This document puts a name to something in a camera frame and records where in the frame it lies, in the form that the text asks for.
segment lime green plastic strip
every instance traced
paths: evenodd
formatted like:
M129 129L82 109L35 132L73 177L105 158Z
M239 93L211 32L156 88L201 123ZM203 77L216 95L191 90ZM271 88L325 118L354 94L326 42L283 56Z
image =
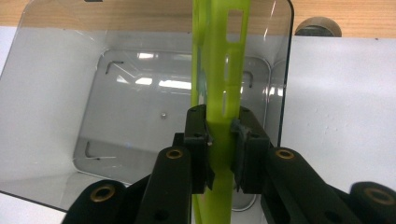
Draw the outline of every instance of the lime green plastic strip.
M215 172L213 190L193 197L197 224L231 222L235 139L230 128L239 116L249 8L249 0L193 1L191 105L206 103L206 122L214 139L209 163ZM230 11L241 13L235 42L227 40Z

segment black bracket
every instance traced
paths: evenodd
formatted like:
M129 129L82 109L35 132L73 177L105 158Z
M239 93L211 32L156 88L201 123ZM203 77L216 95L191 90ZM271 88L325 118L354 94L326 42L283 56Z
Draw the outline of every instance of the black bracket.
M396 192L372 182L350 194L327 185L296 151L273 147L253 113L233 121L237 148L230 167L244 193L261 194L272 223L396 223ZM87 187L69 209L70 223L191 223L191 195L212 187L205 106L191 108L184 133L162 150L151 175L125 188L113 180Z

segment screw hole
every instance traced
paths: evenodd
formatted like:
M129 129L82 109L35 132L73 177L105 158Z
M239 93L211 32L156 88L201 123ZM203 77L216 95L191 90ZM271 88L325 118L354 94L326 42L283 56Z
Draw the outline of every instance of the screw hole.
M285 160L290 160L294 158L294 154L286 149L277 150L276 155Z
M165 221L169 218L169 212L166 210L157 210L154 214L154 218L157 221Z
M92 193L91 193L91 200L95 203L101 203L104 201L107 201L111 197L113 197L114 193L116 192L116 189L112 185L103 185L99 188L96 188Z
M364 193L376 203L381 203L384 205L396 204L395 199L382 189L368 188L364 190Z
M341 219L338 214L331 212L331 211L326 211L324 212L324 216L332 223L342 223L343 219Z
M166 152L166 157L169 159L178 159L183 156L183 152L179 149L172 149Z

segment white surface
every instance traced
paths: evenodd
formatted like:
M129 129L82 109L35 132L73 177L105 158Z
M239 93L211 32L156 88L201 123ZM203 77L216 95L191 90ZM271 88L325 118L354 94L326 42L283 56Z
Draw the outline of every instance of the white surface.
M292 41L282 146L329 184L396 189L396 39Z
M73 148L102 49L74 31L24 28L17 37L0 81L0 182L75 172Z
M0 76L16 31L17 27L0 26Z
M0 193L0 223L61 223L64 212Z

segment metal object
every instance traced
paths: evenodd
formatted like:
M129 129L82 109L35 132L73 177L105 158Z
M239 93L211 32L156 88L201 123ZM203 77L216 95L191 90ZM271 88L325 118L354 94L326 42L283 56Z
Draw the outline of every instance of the metal object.
M107 69L106 69L106 75L107 75L108 71L110 70L111 65L113 65L115 63L123 63L123 62L121 62L121 61L112 61L112 62L108 63Z
M172 160L181 158L182 156L183 156L183 152L180 151L180 149L177 149L177 148L171 149L171 150L166 152L166 157L169 158L169 159L172 159Z
M285 159L285 160L291 160L291 159L294 158L294 154L293 154L291 151L286 150L286 149L279 149L279 150L277 150L277 151L275 152L275 154L276 154L279 158L282 158L282 159Z
M297 27L296 35L341 37L342 31L337 22L326 17L309 18Z
M166 119L166 117L167 117L166 113L165 113L165 112L162 112L162 113L161 113L161 119Z
M91 193L91 200L95 203L102 203L113 197L115 192L116 189L114 188L113 185L106 184L95 189Z
M381 203L384 205L395 204L395 199L382 189L368 188L364 190L364 193L366 193L366 195L376 203Z

